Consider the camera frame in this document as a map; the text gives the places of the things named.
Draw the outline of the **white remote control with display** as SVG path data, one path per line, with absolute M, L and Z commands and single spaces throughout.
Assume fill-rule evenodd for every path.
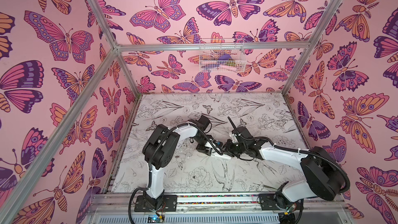
M 229 155 L 226 155 L 226 154 L 220 155 L 220 154 L 218 154 L 217 152 L 214 152 L 214 153 L 212 154 L 212 156 L 215 157 L 215 158 L 217 158 L 217 159 L 222 159 L 222 160 L 226 160 L 226 161 L 229 161 L 229 160 L 232 159 L 232 157 L 229 156 Z

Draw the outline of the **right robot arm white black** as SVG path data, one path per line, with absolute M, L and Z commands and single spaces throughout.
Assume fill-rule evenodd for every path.
M 252 159 L 278 162 L 303 173 L 302 179 L 283 183 L 275 192 L 274 198 L 281 207 L 309 198 L 333 201 L 351 186 L 347 173 L 321 147 L 282 147 L 267 137 L 252 136 L 246 127 L 239 127 L 231 132 L 222 151 L 235 158 L 248 155 Z

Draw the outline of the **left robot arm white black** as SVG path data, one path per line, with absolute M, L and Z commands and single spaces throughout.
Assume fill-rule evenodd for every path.
M 143 155 L 148 164 L 149 178 L 144 192 L 152 199 L 158 199 L 164 194 L 163 169 L 170 163 L 177 149 L 178 143 L 186 139 L 194 139 L 197 144 L 209 154 L 215 152 L 223 155 L 222 149 L 217 147 L 214 139 L 205 131 L 211 127 L 211 121 L 202 115 L 199 120 L 188 120 L 175 127 L 158 125 L 143 148 Z

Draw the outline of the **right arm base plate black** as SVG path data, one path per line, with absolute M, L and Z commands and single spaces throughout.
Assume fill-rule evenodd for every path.
M 259 194 L 257 202 L 263 211 L 282 211 L 292 213 L 303 207 L 303 200 L 290 202 L 284 196 L 274 193 Z

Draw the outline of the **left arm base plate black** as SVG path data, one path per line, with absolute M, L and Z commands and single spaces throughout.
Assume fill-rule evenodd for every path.
M 134 207 L 135 212 L 175 212 L 177 209 L 177 195 L 164 195 L 153 199 L 149 196 L 138 196 Z

